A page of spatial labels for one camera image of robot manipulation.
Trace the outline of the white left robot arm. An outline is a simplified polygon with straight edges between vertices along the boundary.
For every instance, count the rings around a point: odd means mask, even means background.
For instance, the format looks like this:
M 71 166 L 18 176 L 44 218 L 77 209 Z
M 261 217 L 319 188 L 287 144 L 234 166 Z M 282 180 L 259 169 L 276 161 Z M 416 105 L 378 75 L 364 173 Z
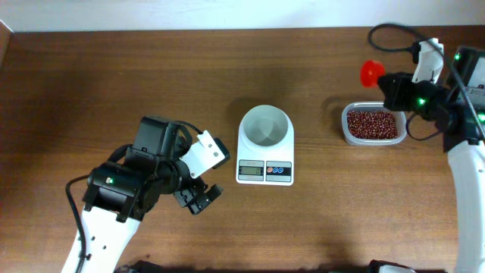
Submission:
M 160 196 L 172 195 L 197 215 L 223 192 L 209 187 L 202 174 L 230 159 L 227 147 L 207 130 L 186 121 L 145 116 L 133 143 L 114 150 L 89 174 L 79 210 L 67 182 L 65 193 L 77 235 L 65 272 L 113 272 L 145 215 Z

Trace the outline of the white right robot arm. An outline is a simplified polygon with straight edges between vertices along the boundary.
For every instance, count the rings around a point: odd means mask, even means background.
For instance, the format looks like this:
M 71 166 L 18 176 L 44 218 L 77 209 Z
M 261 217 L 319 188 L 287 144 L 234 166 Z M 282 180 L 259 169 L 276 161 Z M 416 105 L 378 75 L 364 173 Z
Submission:
M 435 123 L 443 134 L 454 179 L 458 213 L 458 258 L 456 272 L 484 272 L 484 128 L 483 108 L 459 102 L 458 83 L 466 88 L 484 57 L 482 50 L 461 47 L 447 80 L 451 89 L 425 80 L 417 82 L 407 73 L 388 74 L 379 61 L 366 61 L 361 68 L 361 84 L 377 86 L 383 92 L 383 106 L 390 111 L 410 111 Z

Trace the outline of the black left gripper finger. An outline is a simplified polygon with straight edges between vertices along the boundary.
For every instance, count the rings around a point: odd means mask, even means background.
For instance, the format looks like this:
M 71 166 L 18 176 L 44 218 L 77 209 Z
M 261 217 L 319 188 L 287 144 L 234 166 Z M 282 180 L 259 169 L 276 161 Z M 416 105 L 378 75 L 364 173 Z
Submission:
M 198 193 L 189 204 L 192 215 L 197 215 L 211 205 L 222 193 L 224 189 L 217 184 L 213 185 L 206 192 Z
M 174 197 L 181 207 L 189 208 L 189 204 L 193 201 L 198 193 L 205 192 L 207 185 L 202 180 L 195 180 L 192 186 L 188 186 L 183 190 L 174 193 Z

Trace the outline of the red plastic measuring scoop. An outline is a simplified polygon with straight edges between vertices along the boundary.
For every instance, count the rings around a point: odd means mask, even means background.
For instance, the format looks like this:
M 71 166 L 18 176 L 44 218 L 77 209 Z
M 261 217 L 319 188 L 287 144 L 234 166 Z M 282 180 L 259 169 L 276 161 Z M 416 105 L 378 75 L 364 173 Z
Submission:
M 363 87 L 371 88 L 378 86 L 378 79 L 385 74 L 385 68 L 379 61 L 368 60 L 360 72 L 360 81 Z

